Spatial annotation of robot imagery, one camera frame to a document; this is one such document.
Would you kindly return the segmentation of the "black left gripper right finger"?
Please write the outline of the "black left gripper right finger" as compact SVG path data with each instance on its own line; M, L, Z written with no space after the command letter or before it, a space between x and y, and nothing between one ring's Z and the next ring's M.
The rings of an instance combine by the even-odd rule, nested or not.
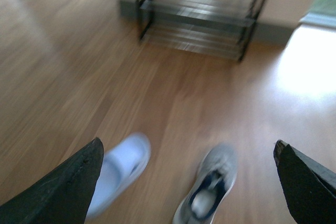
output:
M335 172L278 140L274 160L296 223L335 223Z

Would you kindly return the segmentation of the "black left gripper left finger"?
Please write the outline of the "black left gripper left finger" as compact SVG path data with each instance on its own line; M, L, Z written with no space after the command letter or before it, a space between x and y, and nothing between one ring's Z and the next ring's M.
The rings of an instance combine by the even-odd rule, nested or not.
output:
M1 223L84 223L103 156L103 143L96 137L1 205Z

